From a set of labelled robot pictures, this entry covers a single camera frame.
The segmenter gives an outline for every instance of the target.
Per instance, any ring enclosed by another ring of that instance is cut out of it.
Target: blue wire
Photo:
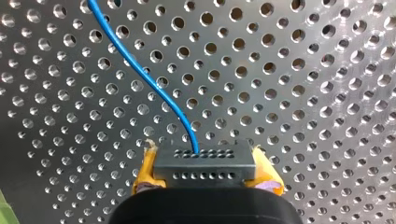
[[[132,57],[131,53],[127,48],[121,43],[116,34],[111,30],[111,27],[107,24],[105,17],[101,9],[99,8],[96,0],[88,0],[89,7],[93,12],[93,15],[99,22],[102,29],[105,31],[107,37],[113,43],[114,47],[119,51],[119,53],[124,57],[124,59],[132,66],[132,68],[136,71],[139,76],[141,76],[152,89],[154,89],[163,100],[168,103],[168,105],[175,111],[177,116],[180,118],[181,123],[189,134],[191,140],[191,146],[194,153],[199,153],[198,141],[195,136],[195,133],[191,129],[190,122],[187,117],[184,115],[183,111],[178,107],[178,105],[172,100],[172,98],[160,87],[157,86],[157,83],[145,72],[143,67]]]

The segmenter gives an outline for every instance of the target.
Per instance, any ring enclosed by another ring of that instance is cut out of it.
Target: silver metal surface
[[[395,222],[395,1],[98,1],[201,142],[265,149],[304,222]],[[144,140],[186,133],[85,1],[0,16],[0,188],[21,223],[106,222]]]
[[[166,187],[225,188],[244,187],[244,180],[255,177],[248,141],[235,145],[203,146],[193,154],[188,148],[163,143],[157,152],[153,175],[166,181]]]

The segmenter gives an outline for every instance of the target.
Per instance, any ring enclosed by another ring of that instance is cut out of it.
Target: blue cable
[[[187,117],[184,115],[183,111],[178,107],[175,101],[160,87],[157,86],[157,83],[145,72],[143,67],[132,57],[131,53],[128,51],[127,48],[121,43],[119,38],[116,34],[111,30],[111,27],[107,24],[105,17],[101,9],[99,8],[96,0],[88,0],[88,6],[90,7],[93,15],[95,16],[96,20],[99,22],[102,29],[105,31],[107,37],[113,43],[114,47],[119,51],[119,53],[124,57],[124,59],[132,66],[132,68],[136,71],[139,76],[141,76],[152,89],[154,89],[162,98],[163,100],[168,103],[168,105],[174,110],[177,116],[180,118],[181,123],[183,124],[184,128],[186,129],[187,133],[189,134],[191,140],[191,146],[194,153],[199,153],[199,146],[198,141],[195,136],[194,131],[191,129],[190,122]]]

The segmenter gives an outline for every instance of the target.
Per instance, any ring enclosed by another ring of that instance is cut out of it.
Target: gray connector
[[[248,141],[235,145],[201,146],[199,154],[162,143],[154,162],[154,178],[170,188],[242,187],[254,179],[256,165]]]

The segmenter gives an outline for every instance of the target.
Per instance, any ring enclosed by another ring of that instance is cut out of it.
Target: black device
[[[263,189],[149,189],[124,201],[109,224],[303,224],[285,199]]]

